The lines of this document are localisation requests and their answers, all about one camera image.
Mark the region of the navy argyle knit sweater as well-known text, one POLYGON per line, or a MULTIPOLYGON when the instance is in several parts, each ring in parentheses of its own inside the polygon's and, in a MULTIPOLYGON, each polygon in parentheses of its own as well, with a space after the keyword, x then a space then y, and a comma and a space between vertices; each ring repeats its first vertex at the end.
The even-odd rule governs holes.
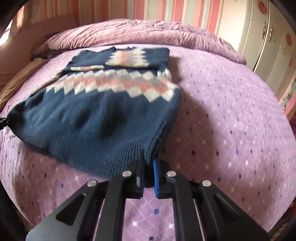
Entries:
POLYGON ((169 54, 168 48, 81 51, 14 106, 6 123, 36 151, 102 178, 140 158, 150 164, 182 99, 169 54))

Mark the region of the tan pillow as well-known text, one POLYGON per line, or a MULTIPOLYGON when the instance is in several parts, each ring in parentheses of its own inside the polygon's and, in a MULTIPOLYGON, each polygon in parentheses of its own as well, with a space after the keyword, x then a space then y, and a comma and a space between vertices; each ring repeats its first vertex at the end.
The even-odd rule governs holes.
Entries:
POLYGON ((37 58, 25 65, 16 75, 1 89, 1 111, 9 99, 31 78, 49 59, 37 58))

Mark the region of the pink padded headboard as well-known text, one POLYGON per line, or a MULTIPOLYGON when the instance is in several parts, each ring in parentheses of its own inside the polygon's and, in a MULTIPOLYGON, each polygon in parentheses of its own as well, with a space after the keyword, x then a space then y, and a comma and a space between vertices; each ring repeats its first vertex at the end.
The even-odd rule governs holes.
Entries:
POLYGON ((1 45, 1 88, 26 65, 33 46, 42 37, 77 27, 72 13, 45 19, 19 30, 1 45))

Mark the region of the purple dotted folded duvet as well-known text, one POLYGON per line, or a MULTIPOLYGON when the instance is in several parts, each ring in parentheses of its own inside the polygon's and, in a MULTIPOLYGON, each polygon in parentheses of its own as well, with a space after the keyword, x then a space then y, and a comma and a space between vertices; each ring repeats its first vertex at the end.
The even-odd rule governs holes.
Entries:
POLYGON ((64 51, 119 44, 156 44, 207 51, 245 65, 245 57, 208 30, 178 22, 115 19, 84 25, 43 37, 32 58, 48 58, 64 51))

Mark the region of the white ornate wardrobe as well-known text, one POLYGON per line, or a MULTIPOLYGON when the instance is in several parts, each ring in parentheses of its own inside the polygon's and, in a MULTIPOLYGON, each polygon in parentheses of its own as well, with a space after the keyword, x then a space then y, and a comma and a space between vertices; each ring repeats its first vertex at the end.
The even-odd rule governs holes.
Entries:
POLYGON ((272 1, 222 1, 217 35, 282 99, 295 78, 295 32, 272 1))

